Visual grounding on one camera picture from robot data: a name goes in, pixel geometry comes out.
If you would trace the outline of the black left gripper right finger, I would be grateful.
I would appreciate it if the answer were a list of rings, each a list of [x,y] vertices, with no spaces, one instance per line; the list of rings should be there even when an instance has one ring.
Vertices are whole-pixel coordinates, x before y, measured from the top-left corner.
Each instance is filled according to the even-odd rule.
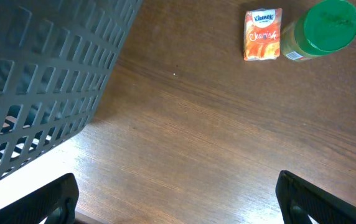
[[[356,223],[356,207],[288,170],[279,173],[275,188],[285,224]]]

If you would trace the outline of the orange Kleenex tissue pack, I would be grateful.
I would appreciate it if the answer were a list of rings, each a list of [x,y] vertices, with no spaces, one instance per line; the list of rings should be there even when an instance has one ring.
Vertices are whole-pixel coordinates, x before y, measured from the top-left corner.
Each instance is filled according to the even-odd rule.
[[[280,56],[282,15],[281,8],[246,12],[243,41],[245,61],[275,60]]]

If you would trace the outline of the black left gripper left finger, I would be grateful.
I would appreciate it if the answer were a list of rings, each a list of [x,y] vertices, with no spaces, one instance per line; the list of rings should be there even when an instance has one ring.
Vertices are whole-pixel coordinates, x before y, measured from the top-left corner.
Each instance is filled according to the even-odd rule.
[[[0,209],[0,224],[74,223],[78,198],[77,181],[68,173]]]

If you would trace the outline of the green lid jar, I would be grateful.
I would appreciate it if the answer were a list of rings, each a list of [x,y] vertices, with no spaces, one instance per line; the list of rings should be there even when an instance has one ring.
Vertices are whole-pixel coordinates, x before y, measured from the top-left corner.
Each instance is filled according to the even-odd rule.
[[[356,7],[326,0],[311,7],[281,33],[281,54],[302,62],[335,53],[356,38]]]

